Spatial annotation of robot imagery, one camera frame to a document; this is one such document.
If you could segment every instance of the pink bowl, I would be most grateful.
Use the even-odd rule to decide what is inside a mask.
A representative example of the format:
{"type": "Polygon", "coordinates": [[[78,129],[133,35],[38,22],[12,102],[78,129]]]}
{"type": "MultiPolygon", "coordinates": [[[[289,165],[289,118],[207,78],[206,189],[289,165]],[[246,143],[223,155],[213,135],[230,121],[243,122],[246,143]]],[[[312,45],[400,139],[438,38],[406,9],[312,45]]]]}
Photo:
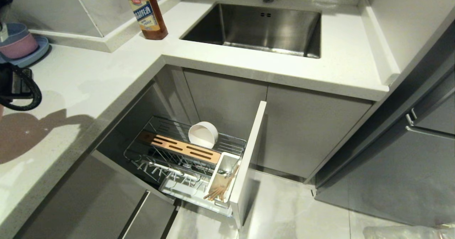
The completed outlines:
{"type": "Polygon", "coordinates": [[[27,36],[14,43],[0,47],[0,53],[3,53],[3,55],[10,59],[18,59],[31,54],[37,48],[38,43],[31,33],[29,33],[27,36]]]}

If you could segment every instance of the sink basin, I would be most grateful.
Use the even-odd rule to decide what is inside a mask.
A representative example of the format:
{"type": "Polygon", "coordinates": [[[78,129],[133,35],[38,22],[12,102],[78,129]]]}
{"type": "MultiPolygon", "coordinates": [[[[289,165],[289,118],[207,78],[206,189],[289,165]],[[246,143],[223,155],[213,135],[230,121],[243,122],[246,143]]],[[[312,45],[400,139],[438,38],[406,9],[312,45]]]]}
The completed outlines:
{"type": "Polygon", "coordinates": [[[321,14],[216,4],[182,39],[320,58],[321,14]]]}

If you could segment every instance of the tiled floor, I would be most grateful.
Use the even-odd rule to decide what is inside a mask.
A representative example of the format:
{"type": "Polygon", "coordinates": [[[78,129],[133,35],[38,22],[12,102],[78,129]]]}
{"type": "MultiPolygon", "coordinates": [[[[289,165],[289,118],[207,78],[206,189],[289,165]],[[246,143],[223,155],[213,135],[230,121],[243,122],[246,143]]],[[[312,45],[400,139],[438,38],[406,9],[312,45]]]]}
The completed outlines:
{"type": "Polygon", "coordinates": [[[255,172],[258,190],[245,226],[186,204],[167,239],[363,239],[366,226],[401,224],[350,212],[314,200],[314,187],[255,172]]]}

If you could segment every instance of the bottle label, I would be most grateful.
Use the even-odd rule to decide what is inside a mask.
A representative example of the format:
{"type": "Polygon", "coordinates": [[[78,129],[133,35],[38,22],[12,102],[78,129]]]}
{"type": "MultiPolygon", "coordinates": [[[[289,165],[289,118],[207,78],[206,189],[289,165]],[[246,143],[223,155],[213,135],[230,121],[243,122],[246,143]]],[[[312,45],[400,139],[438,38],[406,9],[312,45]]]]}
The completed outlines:
{"type": "Polygon", "coordinates": [[[142,30],[157,31],[160,29],[150,0],[128,0],[128,2],[142,30]]]}

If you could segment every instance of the quartz countertop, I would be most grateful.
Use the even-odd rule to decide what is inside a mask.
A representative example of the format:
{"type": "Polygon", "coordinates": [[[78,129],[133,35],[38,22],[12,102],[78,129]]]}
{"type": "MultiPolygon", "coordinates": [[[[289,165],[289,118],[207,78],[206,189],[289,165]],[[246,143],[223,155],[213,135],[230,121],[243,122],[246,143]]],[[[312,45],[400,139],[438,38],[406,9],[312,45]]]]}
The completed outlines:
{"type": "Polygon", "coordinates": [[[275,0],[184,0],[164,14],[169,35],[137,34],[113,53],[52,45],[31,67],[43,101],[0,120],[0,238],[13,237],[50,190],[165,64],[380,101],[381,84],[356,6],[275,0]],[[322,13],[321,58],[181,40],[216,2],[322,13]]]}

